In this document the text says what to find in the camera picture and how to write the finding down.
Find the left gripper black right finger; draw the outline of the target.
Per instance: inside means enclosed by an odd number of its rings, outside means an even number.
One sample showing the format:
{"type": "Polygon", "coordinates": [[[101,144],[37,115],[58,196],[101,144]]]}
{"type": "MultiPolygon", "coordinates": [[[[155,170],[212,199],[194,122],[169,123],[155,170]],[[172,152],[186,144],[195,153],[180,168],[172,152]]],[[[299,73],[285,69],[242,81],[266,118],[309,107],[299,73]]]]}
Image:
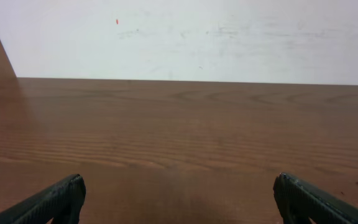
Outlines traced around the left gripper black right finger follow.
{"type": "Polygon", "coordinates": [[[358,224],[358,208],[288,173],[276,177],[273,196],[284,224],[358,224]]]}

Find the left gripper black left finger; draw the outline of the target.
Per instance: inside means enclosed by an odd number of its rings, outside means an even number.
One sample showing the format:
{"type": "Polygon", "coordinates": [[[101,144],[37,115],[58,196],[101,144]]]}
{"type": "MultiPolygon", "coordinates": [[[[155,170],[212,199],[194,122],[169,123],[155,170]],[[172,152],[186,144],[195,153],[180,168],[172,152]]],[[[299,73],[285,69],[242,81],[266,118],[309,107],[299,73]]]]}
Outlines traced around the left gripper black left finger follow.
{"type": "Polygon", "coordinates": [[[85,196],[83,177],[72,174],[0,212],[0,224],[78,224],[85,196]]]}

